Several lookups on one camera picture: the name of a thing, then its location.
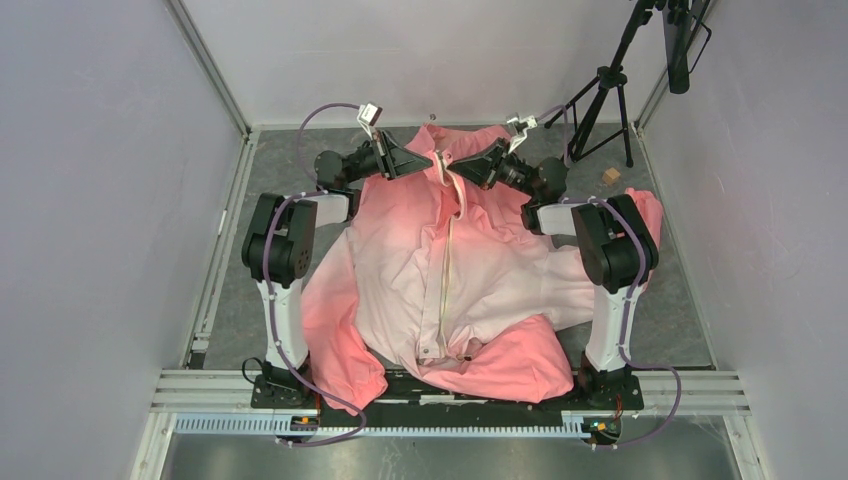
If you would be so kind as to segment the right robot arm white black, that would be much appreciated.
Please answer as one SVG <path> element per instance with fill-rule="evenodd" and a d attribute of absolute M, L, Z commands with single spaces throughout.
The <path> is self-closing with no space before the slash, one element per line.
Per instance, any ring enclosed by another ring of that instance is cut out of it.
<path fill-rule="evenodd" d="M 631 364 L 635 305 L 659 263 L 662 204 L 653 193 L 634 189 L 607 199 L 570 197 L 564 161 L 551 157 L 532 166 L 504 140 L 448 169 L 481 189 L 503 185 L 528 195 L 521 219 L 530 232 L 576 239 L 583 269 L 595 286 L 584 350 L 584 367 L 591 372 L 579 378 L 577 392 L 591 408 L 606 406 L 618 393 L 610 373 Z"/>

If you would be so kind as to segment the pink zip-up jacket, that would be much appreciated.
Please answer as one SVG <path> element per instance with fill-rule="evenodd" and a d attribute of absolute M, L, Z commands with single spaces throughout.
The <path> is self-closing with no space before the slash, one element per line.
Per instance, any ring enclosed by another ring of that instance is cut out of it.
<path fill-rule="evenodd" d="M 421 172 L 367 179 L 358 212 L 303 291 L 313 380 L 356 415 L 402 367 L 439 389 L 539 403 L 570 393 L 561 330 L 595 318 L 579 249 L 527 230 L 527 194 L 482 189 L 451 169 L 507 131 L 423 125 L 409 149 Z"/>

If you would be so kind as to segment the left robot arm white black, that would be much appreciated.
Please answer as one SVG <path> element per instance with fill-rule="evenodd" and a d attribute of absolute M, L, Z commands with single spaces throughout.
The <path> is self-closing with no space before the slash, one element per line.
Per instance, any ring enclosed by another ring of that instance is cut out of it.
<path fill-rule="evenodd" d="M 376 131 L 350 154 L 330 150 L 318 154 L 315 191 L 260 196 L 241 260 L 260 290 L 265 311 L 268 344 L 261 368 L 265 374 L 282 374 L 275 392 L 288 406 L 302 407 L 314 394 L 313 379 L 302 373 L 309 350 L 301 293 L 316 230 L 349 222 L 357 215 L 361 191 L 354 183 L 374 176 L 395 180 L 432 166 L 431 159 L 402 147 L 389 133 Z"/>

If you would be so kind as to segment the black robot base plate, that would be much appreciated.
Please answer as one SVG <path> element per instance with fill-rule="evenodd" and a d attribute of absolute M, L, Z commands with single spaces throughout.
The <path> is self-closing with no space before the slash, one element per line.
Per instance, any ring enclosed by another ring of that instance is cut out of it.
<path fill-rule="evenodd" d="M 454 395 L 401 371 L 389 372 L 386 380 L 387 390 L 363 408 L 367 426 L 553 426 L 567 412 L 613 417 L 619 412 L 640 411 L 645 407 L 641 385 L 635 376 L 623 384 L 602 386 L 592 392 L 576 387 L 536 404 Z M 289 386 L 279 387 L 258 375 L 252 383 L 250 406 L 254 409 L 289 409 L 298 419 L 309 416 L 312 425 L 361 425 L 358 415 L 330 407 L 328 400 L 295 380 Z"/>

